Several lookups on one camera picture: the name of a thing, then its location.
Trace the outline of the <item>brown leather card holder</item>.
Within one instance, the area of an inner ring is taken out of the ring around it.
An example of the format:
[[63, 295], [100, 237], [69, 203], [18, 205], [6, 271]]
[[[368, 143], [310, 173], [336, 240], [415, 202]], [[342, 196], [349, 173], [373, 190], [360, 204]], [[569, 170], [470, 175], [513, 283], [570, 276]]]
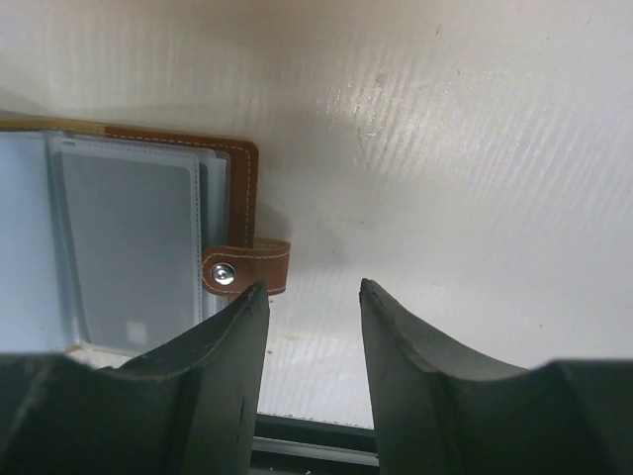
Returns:
[[133, 355], [256, 281], [290, 246], [256, 238], [252, 142], [51, 118], [1, 123], [1, 348]]

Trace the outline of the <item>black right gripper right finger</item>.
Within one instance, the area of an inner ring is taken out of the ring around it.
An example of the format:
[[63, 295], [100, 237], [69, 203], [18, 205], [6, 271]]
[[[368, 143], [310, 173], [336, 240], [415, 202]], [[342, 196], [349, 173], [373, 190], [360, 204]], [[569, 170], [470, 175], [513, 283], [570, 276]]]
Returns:
[[484, 355], [360, 287], [365, 361], [384, 474], [628, 474], [632, 364]]

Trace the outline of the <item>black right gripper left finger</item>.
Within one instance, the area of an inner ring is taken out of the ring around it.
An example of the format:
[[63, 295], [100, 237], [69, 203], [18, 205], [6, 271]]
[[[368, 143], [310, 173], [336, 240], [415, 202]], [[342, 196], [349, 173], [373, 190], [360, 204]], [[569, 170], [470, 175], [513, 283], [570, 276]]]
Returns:
[[263, 283], [118, 368], [1, 358], [5, 474], [244, 474], [269, 328]]

